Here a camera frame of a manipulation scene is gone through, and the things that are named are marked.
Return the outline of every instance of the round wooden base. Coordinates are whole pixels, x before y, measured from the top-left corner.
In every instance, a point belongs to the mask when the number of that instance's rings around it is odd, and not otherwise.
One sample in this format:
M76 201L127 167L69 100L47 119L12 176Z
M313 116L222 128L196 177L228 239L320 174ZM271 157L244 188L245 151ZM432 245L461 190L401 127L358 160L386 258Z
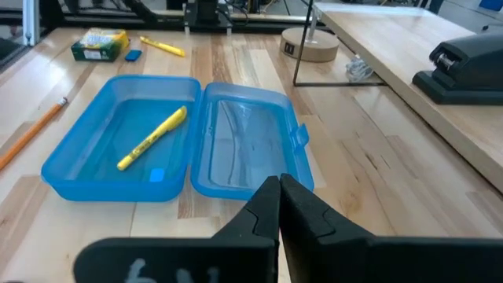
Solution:
M289 28L281 33L280 49L290 57L297 58L300 50L303 28ZM328 62L336 58L339 39L325 31L314 31L313 40L304 44L303 61Z

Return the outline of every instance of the yellow highlighter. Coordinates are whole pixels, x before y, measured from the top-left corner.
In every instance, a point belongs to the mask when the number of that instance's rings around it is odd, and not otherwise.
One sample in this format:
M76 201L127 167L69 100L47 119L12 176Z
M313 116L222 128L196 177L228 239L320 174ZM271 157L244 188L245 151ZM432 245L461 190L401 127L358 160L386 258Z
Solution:
M150 145L157 141L163 134L169 130L175 129L187 117L187 108L182 106L161 123L145 140L141 142L133 151L124 157L117 164L117 169L124 170L130 166Z
M147 43L147 44L149 44L149 45L151 45L151 46L157 47L157 48L159 48L161 50L173 53L175 55L179 55L181 57L185 57L185 51L183 51L183 50L181 50L179 48L170 46L170 45L165 44L165 43L153 41L153 40L147 39L146 37L143 37L143 36L140 36L140 40L143 41L143 42L145 42L145 43Z

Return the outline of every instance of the black stapler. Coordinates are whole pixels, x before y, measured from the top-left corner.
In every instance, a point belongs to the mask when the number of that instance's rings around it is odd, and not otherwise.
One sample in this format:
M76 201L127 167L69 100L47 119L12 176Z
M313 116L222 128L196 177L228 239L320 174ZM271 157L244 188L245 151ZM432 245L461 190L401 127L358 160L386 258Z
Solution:
M441 42L430 54L437 69L413 83L435 103L503 105L503 33Z

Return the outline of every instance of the blue plastic container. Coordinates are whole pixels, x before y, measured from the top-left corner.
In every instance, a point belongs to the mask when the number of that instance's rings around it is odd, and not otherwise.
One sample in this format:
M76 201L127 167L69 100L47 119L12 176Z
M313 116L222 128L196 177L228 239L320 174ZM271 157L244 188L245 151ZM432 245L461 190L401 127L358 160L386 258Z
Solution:
M479 7L500 11L503 8L503 0L482 0Z
M185 105L187 119L125 171L117 163ZM192 78L121 75L110 79L42 167L63 198L166 201L191 182L209 197L248 200L267 176L313 179L292 104L268 90Z

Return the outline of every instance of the wooden workbench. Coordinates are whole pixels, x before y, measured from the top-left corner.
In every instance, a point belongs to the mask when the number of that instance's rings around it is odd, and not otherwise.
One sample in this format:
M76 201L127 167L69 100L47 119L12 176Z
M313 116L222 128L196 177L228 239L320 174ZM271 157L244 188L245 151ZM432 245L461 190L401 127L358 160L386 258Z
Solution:
M473 35L418 8L318 3L321 20L473 167L503 191L501 106L437 105L412 84L442 41Z
M501 237L503 201L387 87L294 88L295 60L275 35L190 35L142 31L185 49L185 58L142 46L136 63L75 62L82 29L57 29L0 75L0 154L53 103L66 109L0 172L0 281L73 282L79 251L104 237L210 237L243 202L206 198L187 179L167 203L76 203L41 181L40 168L103 84L117 74L191 75L290 97L310 133L314 192L379 235ZM343 80L352 56L302 63L300 81ZM289 282L281 249L280 282Z

